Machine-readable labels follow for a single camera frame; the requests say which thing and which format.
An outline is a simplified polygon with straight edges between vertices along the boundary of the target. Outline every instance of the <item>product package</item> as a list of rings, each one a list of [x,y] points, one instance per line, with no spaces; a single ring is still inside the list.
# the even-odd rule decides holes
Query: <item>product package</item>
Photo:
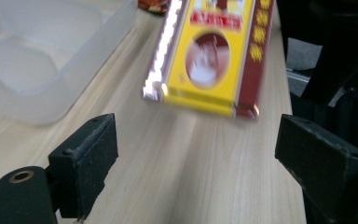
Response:
[[[274,0],[172,0],[143,97],[259,116]]]

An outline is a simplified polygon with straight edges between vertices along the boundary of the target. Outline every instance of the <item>oval picture on box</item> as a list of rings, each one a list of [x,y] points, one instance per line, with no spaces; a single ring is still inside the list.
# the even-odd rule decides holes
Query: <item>oval picture on box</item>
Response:
[[[198,87],[212,87],[225,75],[229,56],[228,42],[222,35],[217,33],[200,35],[187,50],[187,75]]]

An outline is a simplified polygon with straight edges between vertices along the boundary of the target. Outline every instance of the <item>plastic container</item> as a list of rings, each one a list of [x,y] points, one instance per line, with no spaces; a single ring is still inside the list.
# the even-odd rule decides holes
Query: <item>plastic container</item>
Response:
[[[0,115],[60,119],[133,26],[136,0],[0,0]]]

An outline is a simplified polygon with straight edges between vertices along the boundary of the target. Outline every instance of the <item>wooden table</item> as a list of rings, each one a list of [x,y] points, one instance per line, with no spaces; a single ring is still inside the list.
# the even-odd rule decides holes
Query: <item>wooden table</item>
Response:
[[[139,10],[131,32],[60,121],[32,126],[0,117],[0,177],[47,167],[48,154],[85,121],[114,112],[119,158],[86,223],[305,223],[301,188],[274,158],[281,114],[291,113],[279,21],[258,120],[142,99],[162,22]]]

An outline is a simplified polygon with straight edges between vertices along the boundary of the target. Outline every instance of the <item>red and yellow packaging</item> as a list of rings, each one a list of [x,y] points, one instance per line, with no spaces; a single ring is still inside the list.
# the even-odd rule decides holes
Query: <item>red and yellow packaging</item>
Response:
[[[258,117],[273,0],[173,0],[144,98]]]

